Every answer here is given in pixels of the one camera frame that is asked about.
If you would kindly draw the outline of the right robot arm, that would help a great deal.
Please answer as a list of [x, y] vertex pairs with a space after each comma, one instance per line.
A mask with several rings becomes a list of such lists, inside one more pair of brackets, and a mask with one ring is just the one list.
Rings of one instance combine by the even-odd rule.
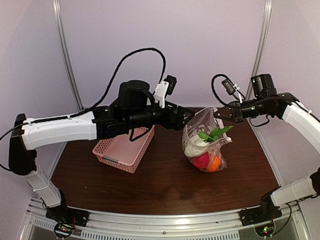
[[[230, 103], [224, 102], [217, 94], [215, 81], [222, 77], [222, 85], [229, 95], [237, 92], [237, 87], [225, 74], [217, 74], [211, 80], [211, 90], [225, 110], [228, 117], [214, 116], [233, 123], [243, 122], [259, 116], [277, 117], [299, 132], [316, 151], [320, 150], [320, 120], [308, 110], [300, 100], [289, 92], [278, 93], [272, 76], [264, 73], [251, 77], [254, 98], [251, 100], [238, 99]], [[279, 187], [261, 197], [260, 206], [255, 208], [259, 220], [266, 221], [279, 215], [280, 207], [294, 201], [316, 198], [320, 195], [320, 172], [317, 170], [310, 175], [286, 186]]]

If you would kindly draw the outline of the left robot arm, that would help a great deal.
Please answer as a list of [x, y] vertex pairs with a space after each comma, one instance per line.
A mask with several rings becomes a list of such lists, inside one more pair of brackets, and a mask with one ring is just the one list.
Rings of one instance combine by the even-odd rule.
[[166, 101], [176, 80], [168, 76], [154, 93], [147, 82], [130, 80], [120, 84], [118, 97], [109, 106], [95, 106], [72, 115], [26, 118], [21, 113], [10, 131], [8, 167], [23, 176], [61, 222], [72, 218], [63, 192], [36, 164], [36, 149], [42, 146], [78, 140], [105, 140], [132, 134], [137, 128], [150, 130], [160, 125], [168, 130], [182, 130], [194, 112]]

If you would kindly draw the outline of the white toy vegetable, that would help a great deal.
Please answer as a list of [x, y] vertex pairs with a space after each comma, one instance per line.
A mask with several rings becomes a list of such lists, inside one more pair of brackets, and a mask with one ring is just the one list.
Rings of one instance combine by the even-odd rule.
[[226, 135], [233, 126], [215, 127], [211, 131], [204, 129], [194, 130], [191, 136], [184, 137], [183, 151], [188, 158], [201, 156], [205, 152], [213, 153], [225, 144], [232, 142], [232, 139]]

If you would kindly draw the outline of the orange toy fruit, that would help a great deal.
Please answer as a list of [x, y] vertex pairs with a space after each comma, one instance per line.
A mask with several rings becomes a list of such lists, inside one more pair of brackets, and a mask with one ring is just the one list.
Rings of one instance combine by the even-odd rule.
[[222, 159], [218, 155], [216, 155], [216, 156], [212, 156], [211, 160], [212, 162], [210, 166], [207, 168], [207, 170], [211, 173], [217, 172], [221, 167]]

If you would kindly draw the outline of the red toy fruit front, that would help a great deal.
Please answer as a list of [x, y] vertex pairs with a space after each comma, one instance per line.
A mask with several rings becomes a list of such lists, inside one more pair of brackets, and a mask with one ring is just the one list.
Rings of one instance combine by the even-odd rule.
[[193, 165], [199, 169], [205, 169], [210, 163], [211, 157], [208, 152], [203, 153], [193, 159]]

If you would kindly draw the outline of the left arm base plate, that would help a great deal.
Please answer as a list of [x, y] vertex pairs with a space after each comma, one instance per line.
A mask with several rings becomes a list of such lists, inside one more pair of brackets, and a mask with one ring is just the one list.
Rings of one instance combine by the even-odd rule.
[[90, 213], [86, 210], [67, 207], [66, 211], [61, 209], [53, 210], [49, 208], [46, 210], [45, 216], [57, 223], [69, 225], [71, 227], [79, 226], [86, 227], [89, 220]]

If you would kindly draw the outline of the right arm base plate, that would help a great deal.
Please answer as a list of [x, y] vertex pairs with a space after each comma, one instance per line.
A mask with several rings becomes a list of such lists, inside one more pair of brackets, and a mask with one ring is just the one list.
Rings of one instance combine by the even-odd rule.
[[276, 218], [280, 218], [283, 215], [282, 211], [278, 207], [272, 208], [271, 211], [265, 211], [261, 206], [254, 208], [242, 208], [238, 214], [242, 226], [270, 222]]

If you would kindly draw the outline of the clear zip top bag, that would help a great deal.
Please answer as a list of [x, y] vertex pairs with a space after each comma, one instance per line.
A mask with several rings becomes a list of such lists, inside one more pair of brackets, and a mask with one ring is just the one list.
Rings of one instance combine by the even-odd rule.
[[223, 145], [232, 142], [227, 136], [233, 126], [225, 126], [214, 117], [218, 109], [208, 106], [195, 113], [182, 133], [182, 150], [190, 163], [202, 172], [214, 173], [227, 167], [222, 156]]

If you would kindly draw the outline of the pink plastic basket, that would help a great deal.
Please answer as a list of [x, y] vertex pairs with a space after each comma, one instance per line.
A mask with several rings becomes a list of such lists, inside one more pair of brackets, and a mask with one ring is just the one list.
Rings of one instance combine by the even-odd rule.
[[92, 153], [99, 162], [133, 174], [155, 135], [155, 128], [152, 127], [149, 131], [145, 127], [136, 128], [133, 136], [137, 137], [141, 134], [145, 135], [135, 141], [130, 141], [129, 134], [100, 140]]

